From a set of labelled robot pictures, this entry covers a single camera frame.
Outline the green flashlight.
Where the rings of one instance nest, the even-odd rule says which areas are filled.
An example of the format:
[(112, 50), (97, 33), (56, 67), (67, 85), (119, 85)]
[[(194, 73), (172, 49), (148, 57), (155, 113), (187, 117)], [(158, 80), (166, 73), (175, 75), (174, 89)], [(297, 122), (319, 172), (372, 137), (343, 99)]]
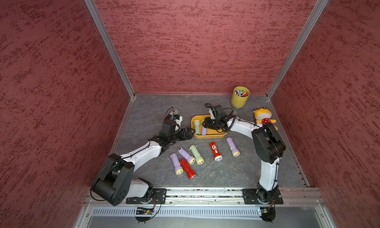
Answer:
[(200, 120), (194, 120), (195, 134), (200, 136)]
[(196, 163), (197, 163), (198, 165), (201, 165), (201, 164), (204, 163), (204, 158), (203, 158), (203, 157), (201, 156), (201, 154), (199, 153), (198, 148), (197, 148), (196, 145), (191, 145), (191, 146), (190, 146), (190, 151), (192, 152), (192, 154), (193, 154), (193, 156), (194, 156), (194, 158), (195, 158), (195, 160), (196, 160)]

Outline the purple flashlight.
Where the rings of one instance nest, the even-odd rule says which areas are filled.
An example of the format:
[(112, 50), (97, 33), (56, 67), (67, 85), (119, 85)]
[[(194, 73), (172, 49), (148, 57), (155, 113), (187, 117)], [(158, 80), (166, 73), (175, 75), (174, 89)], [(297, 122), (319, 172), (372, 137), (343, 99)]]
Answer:
[(178, 148), (178, 153), (187, 161), (187, 163), (189, 164), (189, 165), (192, 165), (195, 161), (196, 161), (196, 159), (192, 156), (192, 155), (190, 155), (185, 149), (183, 149), (182, 147), (179, 147)]
[(228, 146), (230, 147), (231, 153), (234, 157), (237, 157), (240, 155), (240, 151), (237, 149), (234, 140), (232, 137), (229, 137), (226, 139)]
[(208, 128), (206, 128), (206, 127), (202, 127), (201, 135), (202, 135), (202, 136), (206, 136), (206, 135), (207, 135), (207, 130), (208, 130)]
[(183, 167), (181, 166), (181, 164), (179, 162), (179, 158), (178, 158), (177, 154), (176, 153), (172, 153), (170, 155), (170, 158), (171, 158), (173, 166), (174, 166), (175, 174), (176, 175), (182, 174), (184, 172), (184, 169), (183, 169)]

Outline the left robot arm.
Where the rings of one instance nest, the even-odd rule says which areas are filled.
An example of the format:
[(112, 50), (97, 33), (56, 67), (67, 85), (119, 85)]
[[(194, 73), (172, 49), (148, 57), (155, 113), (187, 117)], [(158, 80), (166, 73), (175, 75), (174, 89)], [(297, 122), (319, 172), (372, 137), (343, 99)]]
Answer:
[(109, 155), (93, 180), (90, 196), (100, 196), (98, 201), (106, 201), (113, 206), (127, 198), (139, 198), (148, 203), (153, 199), (153, 184), (145, 179), (134, 179), (134, 172), (146, 162), (163, 154), (177, 141), (193, 138), (196, 130), (187, 127), (172, 134), (160, 133), (142, 147), (124, 155)]

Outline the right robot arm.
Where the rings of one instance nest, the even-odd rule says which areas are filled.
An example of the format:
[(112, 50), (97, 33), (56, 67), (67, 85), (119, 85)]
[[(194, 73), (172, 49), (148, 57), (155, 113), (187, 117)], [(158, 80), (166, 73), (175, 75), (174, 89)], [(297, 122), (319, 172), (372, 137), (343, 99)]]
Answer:
[(278, 172), (281, 158), (286, 149), (285, 143), (272, 123), (254, 124), (238, 117), (230, 119), (207, 117), (205, 128), (227, 133), (229, 131), (242, 134), (253, 140), (254, 149), (261, 160), (261, 174), (257, 184), (256, 196), (260, 203), (268, 204), (275, 198), (278, 187)]

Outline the yellow pen cup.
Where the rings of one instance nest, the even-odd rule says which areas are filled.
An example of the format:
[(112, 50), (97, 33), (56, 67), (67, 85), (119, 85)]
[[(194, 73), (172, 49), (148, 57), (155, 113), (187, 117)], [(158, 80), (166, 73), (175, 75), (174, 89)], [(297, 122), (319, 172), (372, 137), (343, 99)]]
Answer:
[(234, 107), (234, 108), (243, 108), (249, 98), (249, 96), (247, 97), (238, 97), (235, 95), (235, 91), (237, 90), (243, 90), (243, 91), (247, 91), (249, 93), (249, 96), (250, 96), (250, 91), (248, 88), (244, 87), (244, 86), (237, 86), (234, 88), (233, 90), (233, 95), (232, 95), (232, 99), (231, 99), (231, 105)]

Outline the pens in cup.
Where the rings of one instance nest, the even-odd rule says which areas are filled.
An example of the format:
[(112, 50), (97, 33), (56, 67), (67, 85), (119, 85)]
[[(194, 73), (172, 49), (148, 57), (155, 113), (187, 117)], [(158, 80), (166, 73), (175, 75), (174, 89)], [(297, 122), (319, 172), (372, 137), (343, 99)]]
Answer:
[(235, 91), (235, 95), (238, 97), (247, 97), (249, 96), (249, 93), (247, 91), (237, 90)]

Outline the red flashlight lower left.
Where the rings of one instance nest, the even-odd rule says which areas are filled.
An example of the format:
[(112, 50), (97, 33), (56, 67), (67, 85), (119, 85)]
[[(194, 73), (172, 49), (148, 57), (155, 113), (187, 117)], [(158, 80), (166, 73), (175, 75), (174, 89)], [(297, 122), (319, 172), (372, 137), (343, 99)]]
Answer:
[(196, 177), (196, 173), (191, 169), (188, 162), (185, 159), (181, 159), (179, 162), (181, 166), (183, 167), (184, 171), (186, 172), (188, 178), (190, 180), (194, 179)]

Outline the yellow plush toy red dress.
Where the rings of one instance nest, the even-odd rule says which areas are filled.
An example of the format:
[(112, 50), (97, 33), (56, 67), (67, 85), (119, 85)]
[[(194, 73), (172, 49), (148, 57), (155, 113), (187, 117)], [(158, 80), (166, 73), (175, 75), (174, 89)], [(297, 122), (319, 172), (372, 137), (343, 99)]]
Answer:
[(275, 124), (277, 120), (272, 119), (272, 112), (266, 107), (253, 109), (255, 123), (258, 127), (265, 124)]

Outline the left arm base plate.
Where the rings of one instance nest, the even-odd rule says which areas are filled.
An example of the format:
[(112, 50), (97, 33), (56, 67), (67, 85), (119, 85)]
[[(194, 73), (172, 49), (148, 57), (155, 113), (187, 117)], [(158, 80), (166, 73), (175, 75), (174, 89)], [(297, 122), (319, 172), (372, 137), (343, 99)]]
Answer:
[(154, 205), (164, 204), (166, 200), (166, 188), (150, 188), (143, 197), (131, 197), (126, 199), (126, 204)]

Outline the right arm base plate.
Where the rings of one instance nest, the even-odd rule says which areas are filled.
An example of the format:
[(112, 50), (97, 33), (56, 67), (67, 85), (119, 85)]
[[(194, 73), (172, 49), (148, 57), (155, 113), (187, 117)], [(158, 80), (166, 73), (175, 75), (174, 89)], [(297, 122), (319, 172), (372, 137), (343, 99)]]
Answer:
[(284, 201), (278, 187), (275, 187), (271, 191), (265, 189), (249, 189), (242, 190), (242, 197), (245, 205), (271, 205), (274, 202), (275, 205), (283, 205)]

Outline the right corner aluminium post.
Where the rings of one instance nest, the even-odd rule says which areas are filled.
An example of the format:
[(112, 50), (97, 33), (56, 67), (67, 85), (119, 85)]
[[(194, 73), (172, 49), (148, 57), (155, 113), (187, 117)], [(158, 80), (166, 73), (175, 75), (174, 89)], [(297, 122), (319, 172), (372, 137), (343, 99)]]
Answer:
[(285, 59), (277, 77), (275, 78), (274, 82), (272, 83), (271, 87), (269, 88), (266, 94), (266, 98), (268, 101), (271, 101), (281, 81), (285, 77), (286, 73), (288, 72), (293, 61), (297, 57), (299, 51), (301, 50), (302, 46), (304, 45), (305, 41), (307, 40), (308, 36), (310, 35), (311, 31), (313, 30), (315, 24), (317, 23), (318, 19), (320, 18), (322, 12), (326, 8), (329, 1), (330, 0), (317, 0), (302, 30), (300, 31), (293, 47), (291, 48), (287, 58)]

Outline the corner aluminium post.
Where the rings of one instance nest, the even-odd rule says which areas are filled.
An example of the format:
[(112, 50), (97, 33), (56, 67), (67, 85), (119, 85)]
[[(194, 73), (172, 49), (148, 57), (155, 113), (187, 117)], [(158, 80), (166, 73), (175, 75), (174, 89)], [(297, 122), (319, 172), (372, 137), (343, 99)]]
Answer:
[(317, 23), (318, 19), (320, 18), (322, 12), (326, 8), (329, 1), (330, 0), (317, 0), (302, 30), (300, 31), (293, 47), (291, 48), (287, 58), (285, 59), (277, 77), (275, 78), (274, 82), (272, 83), (271, 87), (269, 88), (266, 94), (266, 98), (268, 101), (271, 101), (281, 81), (285, 77), (286, 73), (288, 72), (293, 61), (297, 57), (299, 51), (301, 50), (302, 46), (304, 45), (305, 41), (307, 40), (308, 36), (310, 35), (311, 31), (313, 30), (315, 24)]
[(102, 39), (103, 39), (103, 42), (104, 42), (104, 44), (105, 44), (105, 46), (106, 46), (106, 48), (107, 48), (107, 50), (111, 56), (111, 59), (112, 59), (114, 65), (115, 65), (115, 67), (116, 67), (116, 69), (120, 75), (120, 78), (121, 78), (128, 94), (129, 94), (129, 97), (132, 100), (134, 100), (136, 97), (136, 94), (135, 94), (133, 87), (130, 83), (130, 80), (126, 74), (126, 71), (122, 65), (122, 62), (121, 62), (121, 60), (117, 54), (115, 46), (114, 46), (114, 44), (110, 38), (110, 35), (109, 35), (109, 33), (106, 29), (106, 26), (102, 20), (102, 17), (98, 11), (98, 8), (96, 7), (95, 1), (94, 0), (84, 0), (84, 2), (85, 2), (85, 5), (86, 5), (95, 25), (96, 25), (99, 33), (100, 33)]

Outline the left corner aluminium post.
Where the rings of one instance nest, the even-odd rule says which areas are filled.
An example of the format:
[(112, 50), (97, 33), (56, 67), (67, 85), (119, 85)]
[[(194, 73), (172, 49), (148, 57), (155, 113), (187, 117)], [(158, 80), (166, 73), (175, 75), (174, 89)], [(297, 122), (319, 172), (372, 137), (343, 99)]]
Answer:
[(106, 29), (106, 26), (102, 20), (102, 17), (98, 11), (98, 8), (96, 7), (95, 1), (94, 0), (84, 0), (84, 2), (85, 2), (85, 5), (86, 5), (95, 25), (96, 25), (99, 33), (100, 33), (102, 39), (103, 39), (103, 42), (104, 42), (104, 44), (105, 44), (105, 46), (106, 46), (106, 48), (107, 48), (107, 50), (111, 56), (111, 59), (112, 59), (114, 65), (115, 65), (115, 67), (116, 67), (116, 69), (120, 75), (120, 78), (121, 78), (128, 94), (129, 94), (129, 97), (132, 100), (134, 100), (136, 97), (136, 94), (135, 94), (133, 87), (130, 83), (130, 80), (126, 74), (126, 71), (122, 65), (122, 62), (121, 62), (121, 60), (117, 54), (115, 46), (114, 46), (114, 44), (110, 38), (110, 35), (109, 35), (109, 33)]

